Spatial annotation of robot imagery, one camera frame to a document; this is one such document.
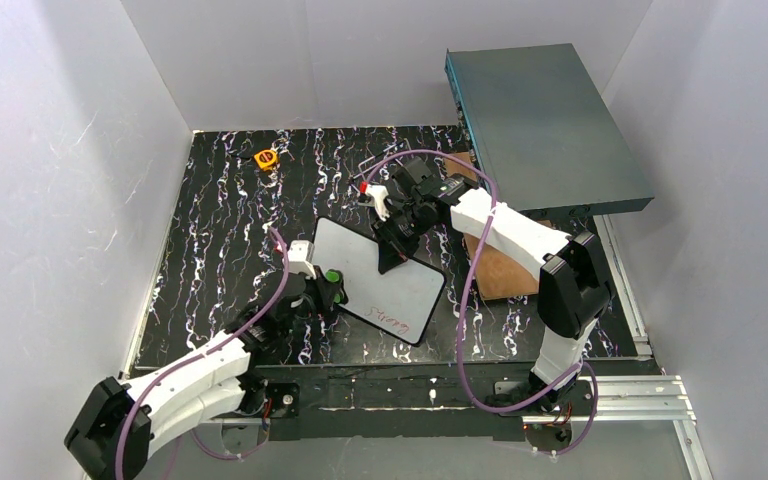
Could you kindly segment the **green bone-shaped eraser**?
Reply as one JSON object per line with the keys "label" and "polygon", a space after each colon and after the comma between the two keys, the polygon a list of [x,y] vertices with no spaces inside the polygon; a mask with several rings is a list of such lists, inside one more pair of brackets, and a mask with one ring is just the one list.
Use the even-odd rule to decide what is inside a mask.
{"label": "green bone-shaped eraser", "polygon": [[333,303],[344,305],[348,302],[348,295],[345,291],[344,276],[340,270],[329,269],[324,274],[325,280],[333,293]]}

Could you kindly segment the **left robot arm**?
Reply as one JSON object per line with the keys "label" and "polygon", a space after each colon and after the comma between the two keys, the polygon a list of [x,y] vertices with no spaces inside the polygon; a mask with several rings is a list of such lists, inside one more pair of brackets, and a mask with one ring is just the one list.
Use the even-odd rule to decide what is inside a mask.
{"label": "left robot arm", "polygon": [[253,369],[289,348],[294,327],[344,305],[338,270],[291,274],[266,302],[248,304],[223,331],[150,374],[107,377],[90,391],[64,446],[91,479],[134,479],[163,446],[217,416],[265,403]]}

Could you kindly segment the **small white whiteboard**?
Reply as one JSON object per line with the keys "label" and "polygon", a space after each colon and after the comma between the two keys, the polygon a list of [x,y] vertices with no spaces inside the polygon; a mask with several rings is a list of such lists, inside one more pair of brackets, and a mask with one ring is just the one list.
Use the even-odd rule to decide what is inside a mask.
{"label": "small white whiteboard", "polygon": [[441,270],[410,259],[381,274],[377,243],[327,217],[317,219],[313,244],[314,263],[342,273],[344,311],[404,343],[421,343],[446,283]]}

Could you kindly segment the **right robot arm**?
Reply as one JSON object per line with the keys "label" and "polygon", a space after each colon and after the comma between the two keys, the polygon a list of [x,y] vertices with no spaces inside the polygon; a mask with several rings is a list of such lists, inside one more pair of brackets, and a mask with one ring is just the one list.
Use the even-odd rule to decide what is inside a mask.
{"label": "right robot arm", "polygon": [[391,175],[397,192],[374,178],[396,153],[374,164],[359,186],[360,204],[373,209],[378,244],[378,271],[385,274],[411,259],[421,235],[438,224],[477,237],[466,283],[470,284],[485,247],[491,246],[524,268],[538,282],[538,315],[544,337],[527,388],[505,405],[480,400],[466,375],[464,311],[459,312],[456,364],[462,388],[477,408],[496,414],[525,410],[541,402],[553,408],[575,384],[586,364],[585,344],[616,296],[601,240],[591,232],[571,236],[549,228],[510,208],[484,172],[442,177],[422,160],[424,150],[408,150],[410,162]]}

